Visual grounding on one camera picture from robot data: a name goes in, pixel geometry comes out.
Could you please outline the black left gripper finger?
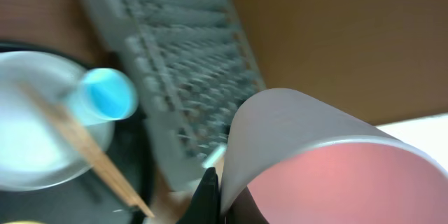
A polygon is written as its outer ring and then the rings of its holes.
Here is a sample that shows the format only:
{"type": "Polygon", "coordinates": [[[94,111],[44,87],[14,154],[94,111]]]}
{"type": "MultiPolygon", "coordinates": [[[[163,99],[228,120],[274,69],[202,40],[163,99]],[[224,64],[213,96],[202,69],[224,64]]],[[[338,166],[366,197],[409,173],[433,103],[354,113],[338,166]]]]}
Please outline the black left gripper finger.
{"type": "Polygon", "coordinates": [[[218,175],[216,169],[210,167],[205,171],[189,207],[177,224],[217,224],[220,203],[218,175]]]}

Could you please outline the pink cup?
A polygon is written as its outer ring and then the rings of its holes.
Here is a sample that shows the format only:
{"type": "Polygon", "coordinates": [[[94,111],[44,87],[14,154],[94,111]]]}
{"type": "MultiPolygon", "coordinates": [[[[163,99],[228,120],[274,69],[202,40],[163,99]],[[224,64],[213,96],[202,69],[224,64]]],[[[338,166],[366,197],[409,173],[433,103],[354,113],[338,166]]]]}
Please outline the pink cup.
{"type": "Polygon", "coordinates": [[[446,223],[447,171],[307,94],[269,89],[232,120],[220,212],[268,223],[446,223]]]}

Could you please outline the blue cup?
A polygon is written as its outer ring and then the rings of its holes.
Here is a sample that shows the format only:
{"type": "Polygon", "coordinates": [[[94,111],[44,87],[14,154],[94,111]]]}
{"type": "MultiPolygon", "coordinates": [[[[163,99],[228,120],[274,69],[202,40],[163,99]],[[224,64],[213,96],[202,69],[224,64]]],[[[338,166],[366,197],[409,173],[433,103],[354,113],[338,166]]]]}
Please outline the blue cup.
{"type": "Polygon", "coordinates": [[[96,68],[80,77],[62,103],[82,125],[91,126],[132,116],[138,97],[134,84],[124,73],[96,68]]]}

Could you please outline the yellow bowl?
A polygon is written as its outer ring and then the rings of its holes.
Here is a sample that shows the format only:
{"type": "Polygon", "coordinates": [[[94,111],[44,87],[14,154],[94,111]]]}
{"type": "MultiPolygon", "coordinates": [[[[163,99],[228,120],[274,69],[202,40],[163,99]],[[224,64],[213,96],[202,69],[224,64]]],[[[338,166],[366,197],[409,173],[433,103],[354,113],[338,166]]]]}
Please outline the yellow bowl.
{"type": "Polygon", "coordinates": [[[3,224],[45,224],[45,223],[31,221],[31,220],[19,220],[19,221],[7,222],[7,223],[3,223],[3,224]]]}

